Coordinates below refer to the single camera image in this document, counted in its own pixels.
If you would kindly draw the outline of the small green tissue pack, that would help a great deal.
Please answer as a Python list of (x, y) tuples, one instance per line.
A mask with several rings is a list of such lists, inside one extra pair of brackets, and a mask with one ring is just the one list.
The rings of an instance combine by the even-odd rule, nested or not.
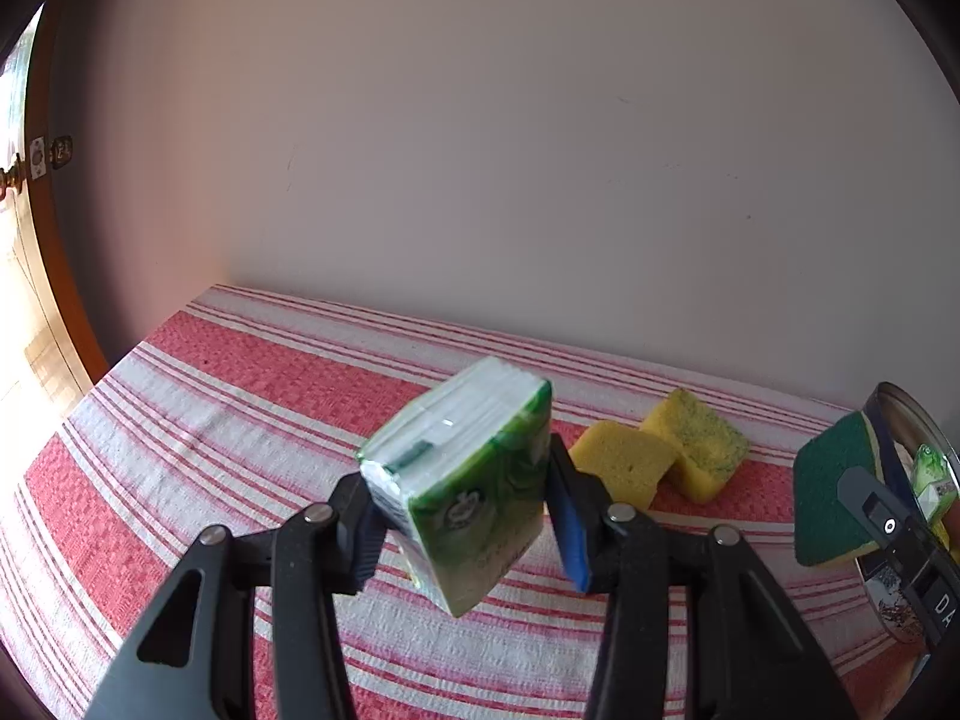
[(942, 520), (957, 500), (957, 486), (950, 474), (949, 462), (939, 449), (921, 444), (914, 454), (911, 489), (929, 525)]

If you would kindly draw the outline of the yellow sponge dark green pad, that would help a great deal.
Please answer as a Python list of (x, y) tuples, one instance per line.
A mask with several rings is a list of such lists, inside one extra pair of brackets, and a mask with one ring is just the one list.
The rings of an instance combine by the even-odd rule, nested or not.
[(862, 411), (843, 416), (800, 447), (793, 465), (794, 556), (804, 567), (827, 567), (877, 550), (839, 500), (838, 483), (862, 468), (884, 479), (877, 436)]

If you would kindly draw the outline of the plain yellow sponge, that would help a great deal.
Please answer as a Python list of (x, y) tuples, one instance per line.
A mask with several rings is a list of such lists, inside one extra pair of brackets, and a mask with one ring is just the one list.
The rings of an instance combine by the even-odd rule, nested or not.
[(665, 440), (619, 422), (602, 421), (586, 429), (569, 449), (579, 472), (597, 476), (613, 502), (649, 511), (661, 479), (679, 461)]

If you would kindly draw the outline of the yellow sponge speckled green top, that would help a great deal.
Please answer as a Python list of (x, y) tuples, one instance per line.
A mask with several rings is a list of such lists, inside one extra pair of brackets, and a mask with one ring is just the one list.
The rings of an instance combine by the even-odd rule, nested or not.
[(713, 408), (683, 388), (675, 388), (640, 424), (643, 433), (677, 452), (670, 484), (692, 504), (709, 504), (747, 458), (750, 444)]

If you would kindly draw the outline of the green white tissue pack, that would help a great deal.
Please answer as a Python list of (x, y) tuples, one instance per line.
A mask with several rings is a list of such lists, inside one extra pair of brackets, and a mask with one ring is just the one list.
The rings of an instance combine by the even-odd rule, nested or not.
[(539, 538), (553, 388), (488, 356), (418, 395), (358, 450), (415, 587), (454, 617)]

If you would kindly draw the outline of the blue round metal tin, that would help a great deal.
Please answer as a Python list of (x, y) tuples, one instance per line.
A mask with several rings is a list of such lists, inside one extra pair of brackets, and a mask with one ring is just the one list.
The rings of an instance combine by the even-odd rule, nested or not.
[[(916, 449), (921, 444), (929, 444), (939, 449), (949, 462), (950, 474), (957, 486), (957, 500), (953, 504), (957, 504), (957, 450), (921, 403), (895, 383), (880, 382), (867, 398), (864, 411), (877, 434), (885, 484), (908, 507), (919, 511), (918, 502), (911, 489), (911, 472)], [(935, 525), (926, 523), (942, 546), (949, 551), (953, 561), (958, 561), (958, 539), (949, 535), (946, 520), (947, 514)], [(885, 562), (882, 553), (874, 551), (858, 557), (856, 567), (864, 583), (867, 598), (885, 631), (903, 644), (919, 644), (923, 640), (923, 626), (919, 624), (918, 617), (914, 616), (910, 603), (901, 594), (900, 580)]]

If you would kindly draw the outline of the red white striped bedspread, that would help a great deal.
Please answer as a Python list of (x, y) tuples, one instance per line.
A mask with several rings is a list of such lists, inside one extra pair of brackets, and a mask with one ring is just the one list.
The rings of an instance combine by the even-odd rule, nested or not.
[[(850, 564), (794, 557), (793, 461), (841, 415), (828, 401), (452, 323), (215, 286), (117, 364), (2, 499), (2, 640), (46, 709), (78, 718), (133, 622), (206, 525), (281, 525), (355, 466), (407, 401), (485, 356), (550, 380), (553, 426), (636, 424), (675, 388), (750, 452), (711, 504), (661, 489), (659, 522), (740, 528), (817, 636), (854, 705), (877, 717), (918, 652), (882, 628)], [(576, 718), (604, 605), (542, 535), (473, 610), (450, 617), (395, 546), (337, 605), (364, 718)]]

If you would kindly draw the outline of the wooden door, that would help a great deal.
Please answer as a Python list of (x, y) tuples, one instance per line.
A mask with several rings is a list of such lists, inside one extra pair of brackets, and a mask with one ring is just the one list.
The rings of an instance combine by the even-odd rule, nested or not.
[[(50, 78), (60, 4), (41, 5), (2, 64), (2, 171), (52, 142)], [(16, 406), (73, 408), (104, 376), (57, 221), (53, 173), (2, 195), (2, 394)]]

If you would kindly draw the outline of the brass door knob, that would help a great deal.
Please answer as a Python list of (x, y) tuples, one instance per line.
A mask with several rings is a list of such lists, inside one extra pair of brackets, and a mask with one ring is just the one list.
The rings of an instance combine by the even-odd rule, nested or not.
[(48, 142), (44, 137), (32, 138), (28, 145), (28, 156), (14, 155), (14, 163), (2, 171), (2, 195), (20, 192), (28, 181), (39, 181), (49, 171), (62, 169), (73, 158), (73, 138), (60, 135)]

